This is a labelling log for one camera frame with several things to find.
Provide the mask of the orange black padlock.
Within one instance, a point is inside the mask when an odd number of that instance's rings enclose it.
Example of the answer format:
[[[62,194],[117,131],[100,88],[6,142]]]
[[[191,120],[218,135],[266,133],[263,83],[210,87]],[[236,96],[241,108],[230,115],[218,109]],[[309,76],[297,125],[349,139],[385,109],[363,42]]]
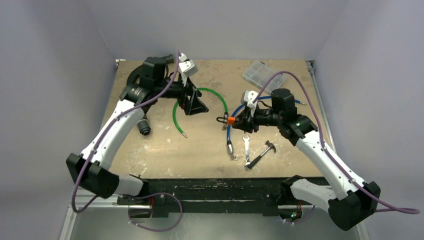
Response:
[[[216,121],[219,122],[219,123],[231,126],[237,121],[237,118],[234,117],[234,116],[228,116],[228,117],[219,116],[219,117],[216,118]]]

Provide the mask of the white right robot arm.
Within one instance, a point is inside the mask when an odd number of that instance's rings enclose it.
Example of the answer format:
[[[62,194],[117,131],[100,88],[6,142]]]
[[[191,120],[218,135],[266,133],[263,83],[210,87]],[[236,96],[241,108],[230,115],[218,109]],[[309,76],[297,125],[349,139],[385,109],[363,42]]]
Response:
[[[244,110],[228,118],[228,125],[245,133],[257,132],[259,126],[275,126],[279,133],[307,156],[322,173],[329,188],[295,175],[283,181],[277,203],[306,201],[324,211],[341,230],[348,231],[377,211],[381,189],[354,173],[320,136],[318,127],[299,114],[293,94],[286,88],[271,92],[271,106],[260,109],[253,90],[241,96]]]

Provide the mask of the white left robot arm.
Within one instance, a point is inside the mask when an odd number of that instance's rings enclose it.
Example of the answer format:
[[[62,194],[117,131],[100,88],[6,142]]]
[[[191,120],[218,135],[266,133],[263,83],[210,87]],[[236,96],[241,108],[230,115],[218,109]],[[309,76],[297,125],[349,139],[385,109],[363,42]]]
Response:
[[[172,63],[171,56],[148,57],[128,75],[116,107],[100,132],[81,153],[71,153],[66,159],[76,187],[104,199],[117,194],[129,195],[138,205],[148,201],[144,180],[109,171],[131,129],[140,125],[158,98],[176,99],[187,116],[209,111],[199,99],[202,96],[199,88],[190,80],[199,70],[194,61],[179,53],[176,68],[168,75],[168,65]]]

